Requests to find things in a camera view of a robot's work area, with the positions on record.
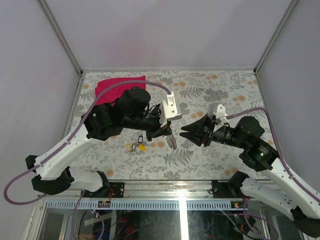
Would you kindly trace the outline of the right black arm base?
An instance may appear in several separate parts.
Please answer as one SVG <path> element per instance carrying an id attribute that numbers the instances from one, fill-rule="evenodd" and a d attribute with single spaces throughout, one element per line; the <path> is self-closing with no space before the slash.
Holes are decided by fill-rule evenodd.
<path id="1" fill-rule="evenodd" d="M 237 195 L 232 193 L 226 181 L 211 180 L 211 188 L 207 191 L 214 199 L 235 198 Z"/>

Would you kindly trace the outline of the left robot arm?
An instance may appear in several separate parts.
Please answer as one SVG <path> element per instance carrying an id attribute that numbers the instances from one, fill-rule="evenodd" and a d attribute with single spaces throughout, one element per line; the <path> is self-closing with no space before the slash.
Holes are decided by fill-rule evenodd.
<path id="1" fill-rule="evenodd" d="M 29 155 L 25 159 L 27 168 L 39 166 L 31 180 L 33 189 L 46 195 L 82 190 L 85 197 L 106 197 L 110 183 L 104 172 L 79 171 L 70 164 L 93 146 L 120 135 L 123 129 L 144 131 L 148 141 L 170 135 L 171 122 L 165 119 L 162 104 L 150 110 L 150 100 L 145 89 L 127 89 L 115 101 L 95 105 L 87 117 L 82 116 L 84 123 L 79 130 L 60 141 L 62 150 L 56 145 L 41 156 Z"/>

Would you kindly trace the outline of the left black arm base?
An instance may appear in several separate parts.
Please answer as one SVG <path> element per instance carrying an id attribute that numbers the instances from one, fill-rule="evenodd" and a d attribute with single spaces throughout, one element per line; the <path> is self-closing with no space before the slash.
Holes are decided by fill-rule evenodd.
<path id="1" fill-rule="evenodd" d="M 110 198 L 123 198 L 125 193 L 125 183 L 124 182 L 110 182 Z"/>

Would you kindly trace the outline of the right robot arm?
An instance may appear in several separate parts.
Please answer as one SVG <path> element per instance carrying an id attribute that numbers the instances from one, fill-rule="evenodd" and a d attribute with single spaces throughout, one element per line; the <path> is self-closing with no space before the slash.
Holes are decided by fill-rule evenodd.
<path id="1" fill-rule="evenodd" d="M 180 136 L 199 147 L 216 142 L 242 149 L 239 155 L 242 162 L 273 181 L 281 190 L 259 185 L 253 178 L 238 171 L 228 182 L 227 189 L 231 196 L 237 198 L 243 194 L 255 198 L 287 216 L 304 234 L 312 238 L 320 236 L 320 193 L 289 168 L 280 154 L 261 139 L 265 130 L 255 117 L 244 116 L 235 127 L 230 127 L 228 123 L 206 115 L 181 130 Z"/>

